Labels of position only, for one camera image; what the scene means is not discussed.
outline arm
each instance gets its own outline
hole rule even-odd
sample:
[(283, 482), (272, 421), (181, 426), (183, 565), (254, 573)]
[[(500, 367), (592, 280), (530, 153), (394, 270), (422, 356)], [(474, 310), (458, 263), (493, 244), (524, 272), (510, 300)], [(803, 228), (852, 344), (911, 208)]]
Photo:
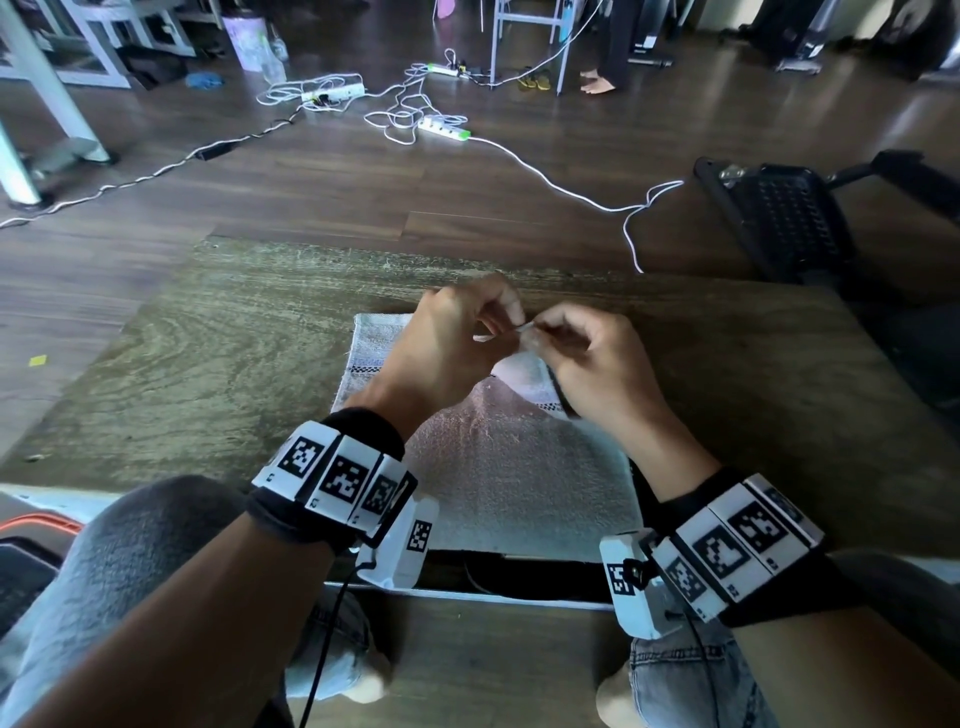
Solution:
[[(473, 341), (477, 320), (500, 335)], [(516, 350), (513, 327), (521, 323), (502, 276), (427, 292), (380, 374), (348, 406), (370, 409), (406, 441)], [(17, 725), (249, 728), (276, 690), (333, 558), (322, 540), (290, 543), (241, 516)]]
[[(524, 346), (550, 365), (574, 409), (618, 441), (660, 502), (692, 493), (720, 469), (670, 410), (626, 318), (561, 304), (537, 322)], [(912, 728), (960, 715), (960, 686), (866, 607), (764, 621), (733, 635), (784, 728)]]

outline black plug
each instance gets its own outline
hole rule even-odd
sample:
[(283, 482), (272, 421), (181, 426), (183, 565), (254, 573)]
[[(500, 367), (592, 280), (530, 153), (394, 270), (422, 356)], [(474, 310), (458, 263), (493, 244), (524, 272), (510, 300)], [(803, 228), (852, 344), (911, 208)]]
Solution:
[(197, 153), (197, 159), (202, 159), (203, 161), (210, 161), (211, 159), (216, 159), (217, 157), (222, 157), (227, 152), (232, 152), (233, 148), (236, 147), (237, 143), (235, 141), (222, 141), (219, 144), (215, 144), (208, 149), (204, 149), (202, 152)]

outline blue object on floor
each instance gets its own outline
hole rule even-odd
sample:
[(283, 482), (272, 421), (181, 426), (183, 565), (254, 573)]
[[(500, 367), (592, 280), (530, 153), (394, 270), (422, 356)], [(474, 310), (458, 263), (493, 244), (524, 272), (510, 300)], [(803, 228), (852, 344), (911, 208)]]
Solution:
[(224, 84), (224, 77), (219, 73), (198, 71), (197, 73), (187, 74), (186, 84), (191, 88), (201, 88), (203, 90), (207, 90), (208, 88), (219, 88)]

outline wooden board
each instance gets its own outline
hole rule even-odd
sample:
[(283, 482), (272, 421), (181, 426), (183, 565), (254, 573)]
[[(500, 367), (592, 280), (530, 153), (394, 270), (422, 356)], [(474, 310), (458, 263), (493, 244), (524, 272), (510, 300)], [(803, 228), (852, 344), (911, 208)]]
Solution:
[[(12, 450), (0, 482), (125, 492), (175, 473), (249, 478), (326, 413), (354, 313), (409, 311), (424, 287), (489, 270), (209, 238)], [(529, 311), (572, 299), (630, 316), (694, 433), (765, 473), (837, 545), (960, 556), (960, 451), (829, 293), (507, 273)]]

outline person's left hand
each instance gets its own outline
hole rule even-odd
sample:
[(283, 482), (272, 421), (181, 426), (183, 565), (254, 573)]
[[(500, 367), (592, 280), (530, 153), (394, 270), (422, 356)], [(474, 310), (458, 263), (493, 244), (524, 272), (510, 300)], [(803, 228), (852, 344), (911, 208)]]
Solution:
[[(480, 321), (493, 338), (474, 341)], [(514, 287), (494, 273), (423, 294), (383, 368), (348, 407), (367, 407), (404, 441), (429, 417), (462, 401), (500, 359), (516, 352), (525, 321)]]

